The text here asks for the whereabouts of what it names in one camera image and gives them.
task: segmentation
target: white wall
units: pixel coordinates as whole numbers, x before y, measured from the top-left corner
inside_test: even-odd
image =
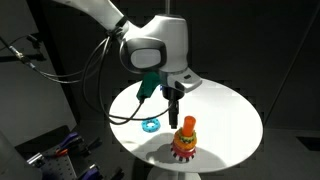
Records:
[[[38,32],[24,0],[0,1],[0,36],[7,41]],[[15,44],[25,54],[35,51],[27,40]],[[34,64],[54,72],[46,50],[45,62]],[[11,55],[1,51],[0,56]],[[60,84],[44,79],[20,62],[0,62],[0,130],[13,145],[21,144],[62,125],[76,125]]]

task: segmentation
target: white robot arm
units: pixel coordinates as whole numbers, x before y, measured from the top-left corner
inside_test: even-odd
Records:
[[[105,29],[113,30],[124,15],[110,0],[53,0],[81,10]],[[161,85],[188,93],[201,84],[201,78],[188,68],[188,29],[180,16],[157,15],[138,28],[125,20],[118,41],[123,66],[133,73],[156,71]]]

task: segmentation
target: table top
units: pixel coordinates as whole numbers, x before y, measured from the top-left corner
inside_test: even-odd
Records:
[[[123,90],[113,101],[109,113],[130,117],[139,105],[136,94],[141,82]],[[146,118],[163,112],[168,100],[160,86],[145,100],[135,118]],[[178,172],[214,172],[246,160],[260,144],[263,128],[255,108],[240,94],[219,83],[202,79],[202,84],[179,100],[178,129],[184,117],[196,118],[196,155],[188,163],[174,159],[170,143],[176,129],[169,125],[168,113],[158,117],[161,127],[154,133],[142,130],[141,121],[113,125],[118,141],[139,159],[163,169]]]

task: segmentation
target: orange toy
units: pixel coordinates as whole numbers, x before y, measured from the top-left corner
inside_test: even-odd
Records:
[[[193,129],[196,124],[196,119],[192,116],[186,116],[184,118],[184,124],[182,128],[182,135],[186,137],[191,137],[193,134]]]

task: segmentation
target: blue toy ring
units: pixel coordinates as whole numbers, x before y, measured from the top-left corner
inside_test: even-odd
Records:
[[[156,118],[142,121],[141,125],[142,125],[142,129],[145,132],[149,132],[149,133],[156,132],[160,128],[160,122]]]

